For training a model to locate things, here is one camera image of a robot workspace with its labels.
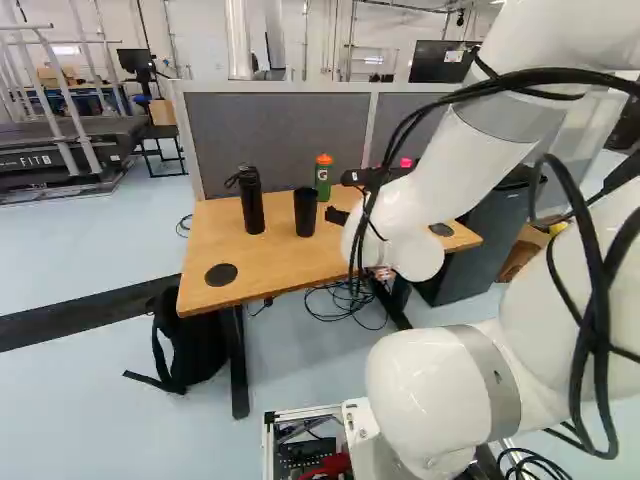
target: white robotic arm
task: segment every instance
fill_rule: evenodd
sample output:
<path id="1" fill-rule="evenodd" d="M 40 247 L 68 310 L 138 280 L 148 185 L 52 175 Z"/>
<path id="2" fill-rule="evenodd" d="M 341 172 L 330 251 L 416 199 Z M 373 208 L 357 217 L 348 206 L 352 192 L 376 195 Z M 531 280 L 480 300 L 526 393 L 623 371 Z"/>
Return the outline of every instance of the white robotic arm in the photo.
<path id="1" fill-rule="evenodd" d="M 635 8 L 634 0 L 607 2 L 606 7 L 599 0 L 507 2 L 480 56 L 499 74 L 534 67 L 640 69 L 640 28 L 630 14 Z M 465 84 L 486 78 L 474 64 Z M 544 90 L 580 94 L 586 88 Z M 559 127 L 572 105 L 504 92 L 450 107 L 414 172 L 380 190 L 371 221 L 388 241 L 367 229 L 363 266 L 391 266 L 411 281 L 431 278 L 444 252 L 419 230 L 473 208 Z M 347 259 L 361 216 L 359 204 L 345 225 L 341 248 Z"/>
<path id="2" fill-rule="evenodd" d="M 505 5 L 480 52 L 500 74 L 542 66 L 640 69 L 634 0 L 520 0 Z M 474 65 L 466 84 L 486 78 Z M 584 87 L 546 88 L 576 94 Z M 411 281 L 430 278 L 444 252 L 425 225 L 462 215 L 478 203 L 552 129 L 572 102 L 505 92 L 454 105 L 411 174 L 384 185 L 367 229 L 364 267 L 391 266 Z M 640 205 L 640 180 L 591 209 L 603 254 Z M 362 205 L 345 225 L 349 259 Z M 591 294 L 578 229 L 554 246 L 557 271 L 583 313 Z M 640 241 L 635 241 L 609 293 L 611 342 L 640 354 Z M 382 339 L 367 366 L 371 408 L 386 441 L 413 475 L 452 478 L 475 445 L 545 428 L 569 416 L 568 392 L 578 326 L 551 281 L 540 253 L 514 279 L 500 318 L 477 325 L 404 331 Z M 640 392 L 632 362 L 609 363 L 612 397 Z M 586 388 L 582 398 L 591 399 Z"/>

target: black water bottle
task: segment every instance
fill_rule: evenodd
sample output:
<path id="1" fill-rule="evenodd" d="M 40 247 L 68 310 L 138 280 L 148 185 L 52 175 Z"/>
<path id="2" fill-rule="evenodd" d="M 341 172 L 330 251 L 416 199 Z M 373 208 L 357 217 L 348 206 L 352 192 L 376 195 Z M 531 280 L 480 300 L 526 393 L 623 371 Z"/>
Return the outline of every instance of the black water bottle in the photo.
<path id="1" fill-rule="evenodd" d="M 240 200 L 247 233 L 257 235 L 264 232 L 264 209 L 262 208 L 262 185 L 258 169 L 252 165 L 240 165 L 238 173 L 229 177 L 224 186 L 231 188 L 236 182 L 240 186 Z"/>

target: black backpack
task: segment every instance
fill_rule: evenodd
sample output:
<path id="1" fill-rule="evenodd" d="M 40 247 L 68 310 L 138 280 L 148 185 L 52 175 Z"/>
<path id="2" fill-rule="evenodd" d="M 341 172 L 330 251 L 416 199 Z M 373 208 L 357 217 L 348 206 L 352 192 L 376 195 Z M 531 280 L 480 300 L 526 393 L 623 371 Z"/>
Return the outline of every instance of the black backpack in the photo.
<path id="1" fill-rule="evenodd" d="M 210 379 L 225 364 L 228 355 L 217 312 L 180 318 L 176 313 L 178 287 L 169 287 L 150 300 L 153 305 L 151 348 L 160 380 L 125 371 L 132 380 L 153 385 L 165 392 L 184 395 L 189 385 Z M 158 340 L 158 330 L 173 346 L 171 371 Z"/>

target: cardboard box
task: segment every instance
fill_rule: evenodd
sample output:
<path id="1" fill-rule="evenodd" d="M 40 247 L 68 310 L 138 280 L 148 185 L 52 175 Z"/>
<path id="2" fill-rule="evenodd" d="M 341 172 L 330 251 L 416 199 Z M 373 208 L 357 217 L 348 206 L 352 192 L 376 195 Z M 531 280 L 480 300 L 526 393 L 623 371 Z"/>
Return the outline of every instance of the cardboard box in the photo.
<path id="1" fill-rule="evenodd" d="M 496 280 L 498 283 L 509 283 L 537 253 L 551 240 L 551 235 L 525 225 L 518 235 L 518 240 L 502 266 Z"/>
<path id="2" fill-rule="evenodd" d="M 60 83 L 58 82 L 58 77 L 56 77 L 56 72 L 51 67 L 39 67 L 37 70 L 38 79 L 43 87 L 46 88 L 60 88 Z M 62 67 L 62 73 L 64 77 L 67 79 L 67 85 L 70 87 L 78 84 L 76 80 L 76 71 L 73 67 Z"/>
<path id="3" fill-rule="evenodd" d="M 170 100 L 151 100 L 149 103 L 151 118 L 154 125 L 175 125 L 176 114 Z"/>

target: gray floor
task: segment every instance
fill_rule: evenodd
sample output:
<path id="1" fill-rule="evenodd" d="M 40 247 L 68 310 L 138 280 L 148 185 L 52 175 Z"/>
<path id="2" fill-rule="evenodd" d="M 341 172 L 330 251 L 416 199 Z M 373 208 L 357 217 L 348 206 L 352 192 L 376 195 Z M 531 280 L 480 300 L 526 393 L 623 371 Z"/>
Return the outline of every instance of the gray floor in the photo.
<path id="1" fill-rule="evenodd" d="M 0 314 L 180 270 L 186 242 L 174 226 L 192 208 L 188 179 L 151 180 L 140 167 L 110 197 L 0 209 Z M 407 314 L 416 326 L 480 321 L 498 313 L 502 292 L 495 286 L 437 309 L 413 295 Z M 328 305 L 318 299 L 316 307 Z M 384 321 L 376 303 L 360 318 Z M 154 374 L 149 317 L 0 354 L 0 478 L 258 479 L 262 412 L 363 395 L 367 352 L 392 331 L 323 324 L 305 312 L 302 293 L 277 298 L 247 322 L 253 410 L 242 421 L 231 418 L 226 368 L 184 398 L 120 376 Z M 637 477 L 637 412 L 635 400 L 616 403 L 623 454 L 615 462 L 542 433 L 519 444 L 576 479 Z"/>

